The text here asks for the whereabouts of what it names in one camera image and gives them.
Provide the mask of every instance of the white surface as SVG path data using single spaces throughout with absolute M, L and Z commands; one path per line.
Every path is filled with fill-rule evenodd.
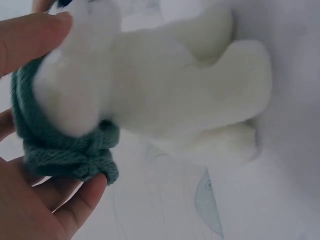
M 30 9 L 26 1 L 2 2 L 3 18 Z M 23 3 L 19 11 L 14 7 L 17 2 Z M 258 120 L 261 157 L 213 182 L 225 239 L 318 240 L 320 1 L 230 2 L 235 7 L 237 38 L 262 40 L 272 54 L 275 71 L 272 102 Z M 163 0 L 162 13 L 171 21 L 203 6 L 200 0 Z M 149 15 L 146 21 L 136 16 L 127 28 L 140 23 L 152 27 L 161 19 Z M 8 80 L 2 80 L 0 110 L 9 106 L 8 88 Z M 14 136 L 8 138 L 0 145 L 0 153 L 6 159 L 19 156 L 20 142 Z M 144 154 L 144 144 L 130 134 L 122 136 L 115 150 L 120 180 L 107 190 L 75 239 L 218 239 L 194 208 L 195 187 L 204 169 L 168 159 L 146 162 Z

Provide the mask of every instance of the teal knitted scarf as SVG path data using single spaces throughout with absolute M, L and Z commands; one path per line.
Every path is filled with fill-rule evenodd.
M 32 60 L 12 74 L 11 103 L 17 135 L 23 139 L 27 171 L 39 177 L 68 177 L 87 181 L 103 173 L 108 185 L 119 175 L 110 148 L 119 141 L 118 127 L 102 121 L 91 133 L 73 138 L 55 129 L 37 104 L 33 79 L 46 56 Z

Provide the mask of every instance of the knit fabric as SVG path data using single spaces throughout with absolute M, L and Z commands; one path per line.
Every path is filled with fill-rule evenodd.
M 73 138 L 55 129 L 35 100 L 33 78 L 45 56 L 32 60 L 12 74 L 11 103 L 16 132 L 23 139 L 24 162 L 34 176 L 68 177 L 87 181 L 103 173 L 108 185 L 118 176 L 110 148 L 119 142 L 120 131 L 102 121 L 91 133 Z

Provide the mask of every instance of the stuffed animal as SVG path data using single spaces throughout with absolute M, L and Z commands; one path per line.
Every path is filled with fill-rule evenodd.
M 112 0 L 59 1 L 50 13 L 63 11 L 72 29 L 32 82 L 57 131 L 81 138 L 108 120 L 179 159 L 215 168 L 251 160 L 246 120 L 267 106 L 272 69 L 260 42 L 232 42 L 227 6 L 131 32 Z

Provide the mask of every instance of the white plush toy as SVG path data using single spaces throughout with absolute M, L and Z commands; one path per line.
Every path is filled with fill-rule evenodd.
M 213 168 L 247 163 L 267 106 L 270 58 L 255 40 L 231 42 L 233 18 L 214 5 L 193 19 L 121 32 L 112 0 L 73 0 L 73 27 L 45 58 L 33 92 L 49 121 L 81 137 L 101 120 L 180 159 Z

